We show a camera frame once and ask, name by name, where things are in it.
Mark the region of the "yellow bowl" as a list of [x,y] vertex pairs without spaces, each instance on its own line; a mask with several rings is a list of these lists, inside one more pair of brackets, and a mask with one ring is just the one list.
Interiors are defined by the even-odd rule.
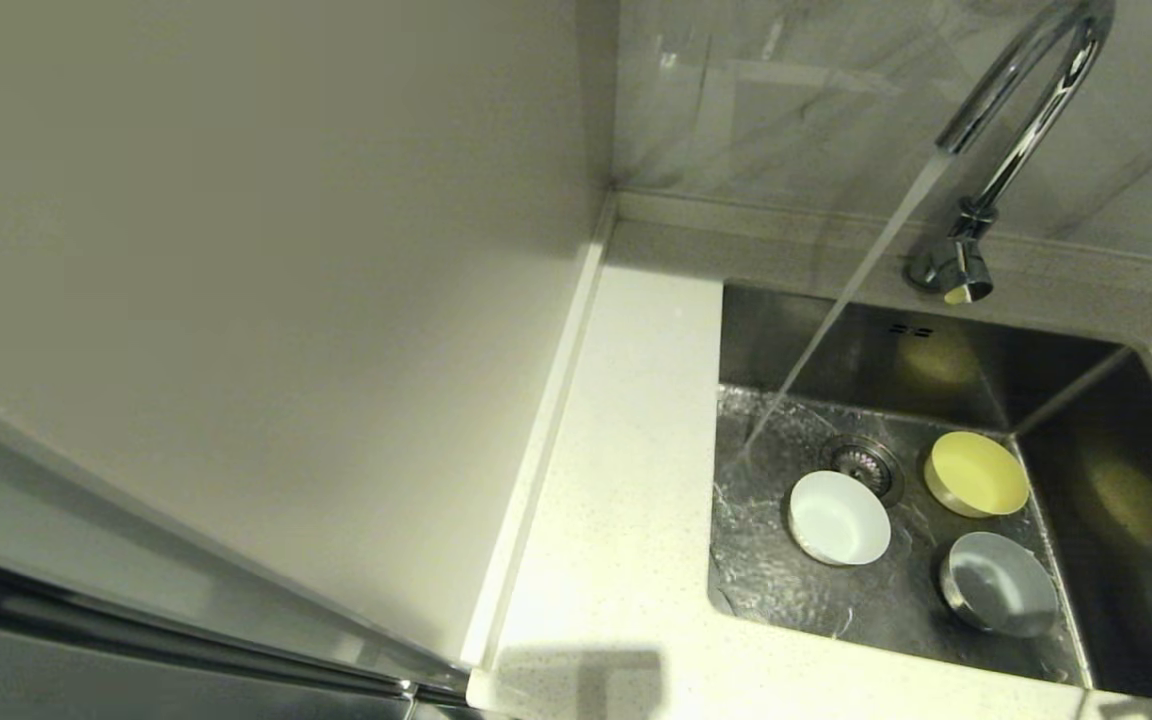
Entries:
[[1030,484],[1020,460],[1005,446],[967,430],[935,439],[923,462],[929,492],[964,518],[996,518],[1021,511]]

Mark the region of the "white cabinet side panel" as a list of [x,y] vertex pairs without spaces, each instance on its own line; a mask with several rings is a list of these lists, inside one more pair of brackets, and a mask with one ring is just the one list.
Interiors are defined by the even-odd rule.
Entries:
[[611,187],[621,0],[0,0],[0,432],[488,661]]

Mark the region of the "stainless steel sink basin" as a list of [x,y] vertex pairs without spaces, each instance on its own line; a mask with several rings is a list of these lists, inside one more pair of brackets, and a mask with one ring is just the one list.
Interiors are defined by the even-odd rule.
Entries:
[[[723,288],[710,588],[736,617],[859,646],[1152,698],[1152,377],[1124,344],[854,304],[738,450],[829,310],[828,300]],[[964,518],[932,497],[923,462],[954,430],[1020,460],[1028,505]],[[877,439],[905,468],[886,511],[890,547],[831,568],[788,533],[788,492],[838,434]],[[938,570],[960,536],[1033,552],[1061,616],[1021,639],[979,632],[942,600]]]

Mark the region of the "round metal drain strainer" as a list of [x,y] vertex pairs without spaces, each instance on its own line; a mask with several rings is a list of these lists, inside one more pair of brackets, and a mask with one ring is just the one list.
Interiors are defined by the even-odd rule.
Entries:
[[869,488],[887,509],[905,495],[905,468],[886,445],[864,435],[838,434],[818,450],[820,468],[844,473]]

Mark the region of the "chrome gooseneck faucet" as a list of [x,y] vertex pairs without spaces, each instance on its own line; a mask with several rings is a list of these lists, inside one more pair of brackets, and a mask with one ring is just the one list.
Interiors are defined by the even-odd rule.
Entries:
[[975,83],[934,146],[952,158],[977,145],[1030,74],[1049,55],[1059,56],[1018,131],[998,156],[978,191],[957,200],[954,223],[940,237],[922,241],[905,260],[905,282],[947,305],[973,304],[995,288],[980,249],[995,227],[998,205],[1021,169],[1087,82],[1111,37],[1117,0],[1049,0],[1011,36]]

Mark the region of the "white bowl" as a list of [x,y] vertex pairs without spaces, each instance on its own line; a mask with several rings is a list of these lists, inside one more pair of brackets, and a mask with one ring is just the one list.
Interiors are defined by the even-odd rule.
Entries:
[[788,533],[823,564],[864,566],[890,547],[890,516],[863,483],[840,471],[803,475],[788,492]]

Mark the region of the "pale blue bowl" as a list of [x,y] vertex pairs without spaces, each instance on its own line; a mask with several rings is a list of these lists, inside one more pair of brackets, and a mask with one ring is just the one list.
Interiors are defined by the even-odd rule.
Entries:
[[950,611],[979,632],[1037,638],[1061,616],[1059,592],[1041,561],[996,533],[979,530],[952,541],[938,585]]

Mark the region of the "stainless steel appliance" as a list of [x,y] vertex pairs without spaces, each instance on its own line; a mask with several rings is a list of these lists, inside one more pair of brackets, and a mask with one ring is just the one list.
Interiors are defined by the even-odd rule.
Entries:
[[457,694],[234,641],[0,569],[0,720],[483,720]]

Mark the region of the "running water stream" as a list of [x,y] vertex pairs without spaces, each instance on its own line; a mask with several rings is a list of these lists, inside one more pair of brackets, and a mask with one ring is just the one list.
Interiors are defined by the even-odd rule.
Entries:
[[952,164],[954,164],[955,160],[955,154],[952,154],[950,151],[942,149],[937,149],[931,156],[929,156],[927,164],[924,165],[918,176],[916,176],[914,182],[910,183],[908,192],[905,192],[904,197],[902,197],[897,209],[893,210],[890,219],[882,225],[882,232],[878,233],[878,236],[873,241],[872,245],[869,247],[867,253],[865,253],[859,264],[856,265],[852,274],[847,278],[846,286],[842,287],[841,291],[838,291],[836,300],[832,302],[829,310],[826,314],[824,314],[823,323],[820,323],[817,329],[814,329],[813,336],[810,338],[804,350],[796,357],[794,365],[791,365],[791,369],[788,370],[780,388],[774,392],[772,400],[764,407],[761,414],[758,416],[758,419],[755,420],[753,427],[750,429],[744,444],[742,444],[738,450],[738,457],[741,460],[748,458],[751,450],[755,450],[764,430],[767,429],[774,411],[776,411],[776,407],[781,406],[781,402],[787,396],[788,391],[794,387],[794,382],[796,382],[796,379],[799,378],[801,373],[803,373],[803,370],[809,364],[809,361],[812,361],[814,351],[817,351],[820,344],[823,344],[824,338],[827,336],[833,327],[833,324],[838,323],[838,318],[840,318],[842,311],[844,311],[846,306],[850,304],[851,300],[854,300],[855,293],[859,291],[861,286],[867,281],[867,275],[872,272],[877,263],[882,259],[882,256],[886,255],[888,247],[890,247],[890,243],[895,241],[897,233],[905,227],[910,217],[914,215],[914,211],[919,209],[922,202],[925,200],[925,197],[927,197],[929,194],[931,194],[935,184],[940,182],[940,179],[948,170],[948,168],[952,167]]

